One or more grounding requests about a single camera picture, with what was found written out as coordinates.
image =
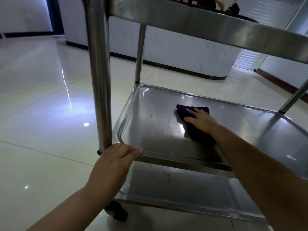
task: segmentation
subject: metal post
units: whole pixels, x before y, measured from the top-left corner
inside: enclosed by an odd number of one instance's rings
[[[308,90],[308,79],[303,85],[291,96],[291,98],[279,109],[279,113],[285,114]]]
[[[107,0],[83,0],[87,19],[99,150],[111,142],[111,86]]]
[[[137,51],[137,63],[136,63],[136,71],[135,71],[135,83],[139,83],[140,82],[141,67],[142,67],[142,61],[143,61],[144,41],[145,41],[146,31],[147,31],[147,26],[144,25],[144,24],[140,24],[139,40],[138,40],[138,51]]]

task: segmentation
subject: person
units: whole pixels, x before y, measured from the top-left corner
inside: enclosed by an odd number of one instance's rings
[[[247,193],[275,231],[308,230],[308,182],[241,139],[203,110],[185,121],[211,135]],[[81,231],[118,193],[142,148],[108,147],[95,163],[86,185],[28,231]]]
[[[201,7],[216,9],[216,3],[217,3],[221,11],[224,11],[225,8],[224,0],[200,0],[199,2]]]

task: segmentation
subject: black wheel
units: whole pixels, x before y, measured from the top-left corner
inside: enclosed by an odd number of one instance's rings
[[[122,208],[119,202],[111,201],[104,210],[117,221],[125,222],[127,220],[128,213]]]

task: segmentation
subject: reception counter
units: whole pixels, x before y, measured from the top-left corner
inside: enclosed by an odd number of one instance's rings
[[[59,0],[59,4],[67,43],[87,46],[81,0]],[[110,17],[111,54],[127,59],[136,58],[139,27],[139,23]],[[240,51],[233,46],[148,26],[144,63],[208,79],[224,80]]]

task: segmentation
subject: top shelf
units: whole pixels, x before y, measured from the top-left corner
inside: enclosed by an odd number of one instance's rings
[[[109,0],[111,15],[226,45],[308,64],[303,35],[171,0]]]

